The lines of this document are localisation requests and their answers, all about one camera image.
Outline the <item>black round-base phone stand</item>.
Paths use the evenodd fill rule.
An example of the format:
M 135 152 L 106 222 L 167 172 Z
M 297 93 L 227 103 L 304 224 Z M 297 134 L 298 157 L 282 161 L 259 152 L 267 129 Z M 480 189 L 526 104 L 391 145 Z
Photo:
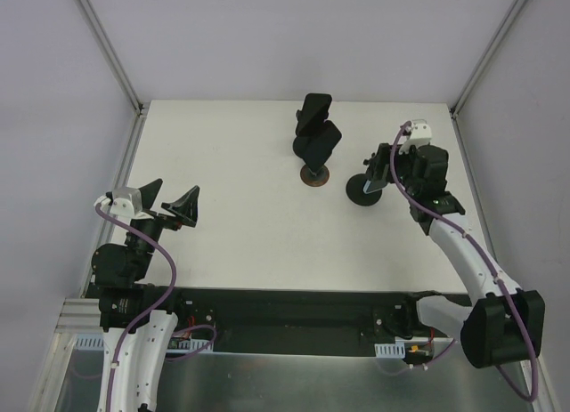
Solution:
M 372 153 L 363 160 L 364 173 L 355 174 L 346 183 L 347 197 L 358 206 L 373 206 L 379 202 L 387 182 L 377 171 L 378 158 Z

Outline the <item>light blue phone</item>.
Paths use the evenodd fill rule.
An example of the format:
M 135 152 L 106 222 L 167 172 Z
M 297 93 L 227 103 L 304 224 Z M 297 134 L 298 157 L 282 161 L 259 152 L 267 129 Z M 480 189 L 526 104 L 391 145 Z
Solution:
M 366 195 L 380 193 L 387 186 L 384 180 L 367 180 L 363 185 L 363 193 Z

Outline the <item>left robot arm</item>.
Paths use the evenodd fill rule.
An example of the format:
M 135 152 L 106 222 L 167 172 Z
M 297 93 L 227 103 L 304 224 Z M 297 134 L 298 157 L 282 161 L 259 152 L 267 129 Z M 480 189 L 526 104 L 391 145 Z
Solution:
M 188 320 L 175 278 L 165 286 L 142 283 L 156 253 L 176 270 L 174 258 L 159 244 L 163 230 L 193 228 L 198 221 L 198 186 L 153 210 L 162 184 L 157 179 L 140 188 L 121 187 L 94 203 L 101 218 L 126 230 L 123 244 L 99 246 L 91 259 L 104 352 L 100 411 L 156 409 L 168 343 Z

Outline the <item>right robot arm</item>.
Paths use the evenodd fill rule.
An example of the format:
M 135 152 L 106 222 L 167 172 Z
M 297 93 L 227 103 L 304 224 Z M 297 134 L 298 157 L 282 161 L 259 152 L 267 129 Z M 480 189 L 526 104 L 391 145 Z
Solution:
M 379 144 L 366 160 L 368 181 L 394 184 L 408 200 L 412 219 L 443 251 L 467 290 L 461 306 L 442 295 L 417 296 L 401 313 L 409 335 L 431 327 L 460 342 L 475 368 L 533 360 L 541 352 L 545 302 L 525 291 L 469 233 L 465 209 L 447 189 L 449 154 L 433 145 Z

